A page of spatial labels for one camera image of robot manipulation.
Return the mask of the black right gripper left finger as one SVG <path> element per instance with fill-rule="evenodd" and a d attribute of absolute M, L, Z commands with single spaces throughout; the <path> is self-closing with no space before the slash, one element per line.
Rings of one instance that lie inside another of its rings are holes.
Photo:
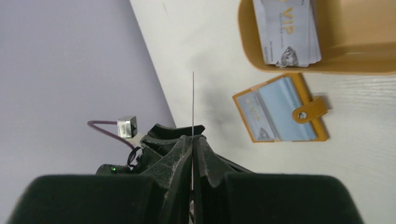
<path fill-rule="evenodd" d="M 141 174 L 45 175 L 25 189 L 10 224 L 187 224 L 192 138 Z"/>

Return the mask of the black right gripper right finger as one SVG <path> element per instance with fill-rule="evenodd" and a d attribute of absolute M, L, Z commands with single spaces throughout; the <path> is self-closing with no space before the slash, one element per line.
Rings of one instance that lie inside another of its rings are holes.
<path fill-rule="evenodd" d="M 361 224 L 347 188 L 326 175 L 237 172 L 193 140 L 196 224 Z"/>

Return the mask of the yellow leather card holder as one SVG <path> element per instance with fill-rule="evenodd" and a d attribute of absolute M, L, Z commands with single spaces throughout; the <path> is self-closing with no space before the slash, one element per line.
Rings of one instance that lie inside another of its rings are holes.
<path fill-rule="evenodd" d="M 255 141 L 237 97 L 254 92 L 259 98 L 274 132 L 273 141 Z M 264 142 L 323 142 L 329 135 L 322 121 L 328 112 L 323 97 L 312 96 L 307 88 L 303 75 L 286 73 L 257 84 L 233 95 L 233 101 L 253 143 Z"/>

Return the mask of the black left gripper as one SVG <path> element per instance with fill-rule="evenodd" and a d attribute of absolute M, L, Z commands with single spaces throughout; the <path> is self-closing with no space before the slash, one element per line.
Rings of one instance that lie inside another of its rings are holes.
<path fill-rule="evenodd" d="M 213 175 L 227 173 L 250 173 L 240 165 L 216 154 L 205 137 L 200 135 L 203 125 L 172 128 L 155 124 L 141 140 L 142 147 L 132 150 L 126 165 L 103 164 L 96 175 L 191 175 L 193 155 L 206 175 L 212 169 Z"/>

